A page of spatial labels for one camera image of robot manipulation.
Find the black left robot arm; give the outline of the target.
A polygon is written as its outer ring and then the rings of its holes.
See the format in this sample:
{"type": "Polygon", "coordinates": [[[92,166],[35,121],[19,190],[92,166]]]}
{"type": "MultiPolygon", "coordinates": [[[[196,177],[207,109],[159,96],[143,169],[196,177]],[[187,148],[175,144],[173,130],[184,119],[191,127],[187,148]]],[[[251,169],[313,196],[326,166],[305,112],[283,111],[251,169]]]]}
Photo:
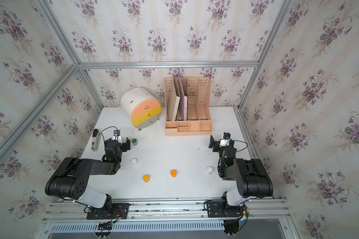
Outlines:
{"type": "Polygon", "coordinates": [[[111,196],[88,185],[91,175],[115,175],[121,168],[122,154],[131,149],[131,141],[108,139],[101,160],[67,157],[45,186],[48,196],[72,199],[95,209],[110,207],[111,196]]]}

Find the white paint can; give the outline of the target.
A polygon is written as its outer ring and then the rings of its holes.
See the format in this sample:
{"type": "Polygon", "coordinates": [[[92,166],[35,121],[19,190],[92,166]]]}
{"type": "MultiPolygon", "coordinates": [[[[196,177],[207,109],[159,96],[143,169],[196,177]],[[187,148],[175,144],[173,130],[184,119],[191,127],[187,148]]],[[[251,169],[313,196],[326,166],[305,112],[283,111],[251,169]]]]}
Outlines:
{"type": "Polygon", "coordinates": [[[212,173],[213,173],[213,168],[212,168],[211,166],[208,166],[208,167],[206,168],[206,172],[207,172],[208,174],[212,174],[212,173]]]}
{"type": "Polygon", "coordinates": [[[133,165],[136,165],[136,164],[138,164],[138,161],[137,161],[137,159],[132,158],[132,159],[131,159],[131,163],[132,163],[133,165]]]}

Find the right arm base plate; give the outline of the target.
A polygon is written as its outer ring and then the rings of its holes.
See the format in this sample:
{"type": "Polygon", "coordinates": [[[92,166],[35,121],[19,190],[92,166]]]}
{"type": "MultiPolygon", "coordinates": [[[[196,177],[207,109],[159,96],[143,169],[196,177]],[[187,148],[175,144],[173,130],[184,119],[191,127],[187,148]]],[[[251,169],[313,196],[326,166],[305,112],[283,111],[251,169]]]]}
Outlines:
{"type": "Polygon", "coordinates": [[[206,200],[203,207],[209,218],[239,218],[244,215],[246,205],[230,206],[225,201],[206,200]]]}

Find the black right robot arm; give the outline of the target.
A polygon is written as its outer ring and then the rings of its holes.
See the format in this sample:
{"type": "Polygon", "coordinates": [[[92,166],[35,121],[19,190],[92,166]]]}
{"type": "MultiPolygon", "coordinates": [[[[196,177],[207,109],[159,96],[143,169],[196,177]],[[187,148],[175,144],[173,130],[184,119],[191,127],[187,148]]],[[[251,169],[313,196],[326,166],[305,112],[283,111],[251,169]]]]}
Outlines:
{"type": "Polygon", "coordinates": [[[221,139],[210,137],[208,147],[218,153],[217,172],[225,181],[235,181],[236,187],[224,192],[221,200],[224,207],[237,207],[252,198],[265,198],[273,195],[273,184],[260,159],[237,158],[236,140],[225,132],[221,139]]]}

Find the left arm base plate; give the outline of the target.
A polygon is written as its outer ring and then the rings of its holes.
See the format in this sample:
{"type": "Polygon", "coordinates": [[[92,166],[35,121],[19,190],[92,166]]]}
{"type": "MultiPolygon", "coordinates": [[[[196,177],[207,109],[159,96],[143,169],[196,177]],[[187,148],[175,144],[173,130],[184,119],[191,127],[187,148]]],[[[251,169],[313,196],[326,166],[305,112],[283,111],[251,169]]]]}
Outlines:
{"type": "Polygon", "coordinates": [[[89,208],[87,211],[87,220],[107,220],[107,219],[126,219],[128,216],[129,203],[113,203],[101,209],[89,208]]]}

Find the round white drawer cabinet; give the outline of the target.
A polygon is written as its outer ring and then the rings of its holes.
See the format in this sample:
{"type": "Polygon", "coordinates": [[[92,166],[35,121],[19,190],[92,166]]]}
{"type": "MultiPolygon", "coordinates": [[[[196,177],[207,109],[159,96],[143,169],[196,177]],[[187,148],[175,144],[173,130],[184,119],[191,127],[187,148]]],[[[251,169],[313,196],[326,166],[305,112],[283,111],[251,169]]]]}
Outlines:
{"type": "Polygon", "coordinates": [[[127,91],[120,100],[125,114],[137,129],[144,129],[160,119],[161,103],[145,88],[136,87],[127,91]]]}

